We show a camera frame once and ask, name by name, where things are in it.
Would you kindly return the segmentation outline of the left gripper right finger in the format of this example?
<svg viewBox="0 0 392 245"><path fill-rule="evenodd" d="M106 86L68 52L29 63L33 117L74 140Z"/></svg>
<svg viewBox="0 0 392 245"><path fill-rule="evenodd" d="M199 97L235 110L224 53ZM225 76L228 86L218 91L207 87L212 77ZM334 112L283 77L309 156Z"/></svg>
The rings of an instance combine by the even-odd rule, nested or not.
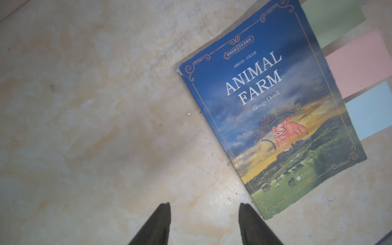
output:
<svg viewBox="0 0 392 245"><path fill-rule="evenodd" d="M250 204L240 204L238 223L243 245L283 245Z"/></svg>

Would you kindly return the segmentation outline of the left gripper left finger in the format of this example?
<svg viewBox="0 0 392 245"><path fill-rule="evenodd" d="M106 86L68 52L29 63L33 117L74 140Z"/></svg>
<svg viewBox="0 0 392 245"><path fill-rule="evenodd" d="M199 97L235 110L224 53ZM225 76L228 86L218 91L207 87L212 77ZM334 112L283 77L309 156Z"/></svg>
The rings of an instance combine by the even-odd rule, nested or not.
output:
<svg viewBox="0 0 392 245"><path fill-rule="evenodd" d="M129 245L167 245L170 225L170 203L162 203L129 242Z"/></svg>

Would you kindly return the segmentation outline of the Animal Farm paperback book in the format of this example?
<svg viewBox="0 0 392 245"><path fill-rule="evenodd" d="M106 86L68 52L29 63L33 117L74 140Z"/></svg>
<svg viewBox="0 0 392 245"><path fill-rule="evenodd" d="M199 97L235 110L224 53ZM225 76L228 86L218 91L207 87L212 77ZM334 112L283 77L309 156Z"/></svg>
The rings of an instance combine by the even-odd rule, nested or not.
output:
<svg viewBox="0 0 392 245"><path fill-rule="evenodd" d="M299 1L269 1L178 72L263 219L366 160Z"/></svg>

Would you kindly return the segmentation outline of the green sticky note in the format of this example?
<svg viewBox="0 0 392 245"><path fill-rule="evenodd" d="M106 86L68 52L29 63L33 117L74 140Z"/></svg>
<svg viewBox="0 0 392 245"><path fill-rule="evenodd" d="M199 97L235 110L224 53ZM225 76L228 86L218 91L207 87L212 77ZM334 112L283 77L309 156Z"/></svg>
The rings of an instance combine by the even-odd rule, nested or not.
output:
<svg viewBox="0 0 392 245"><path fill-rule="evenodd" d="M307 0L301 7L321 48L365 21L359 1Z"/></svg>

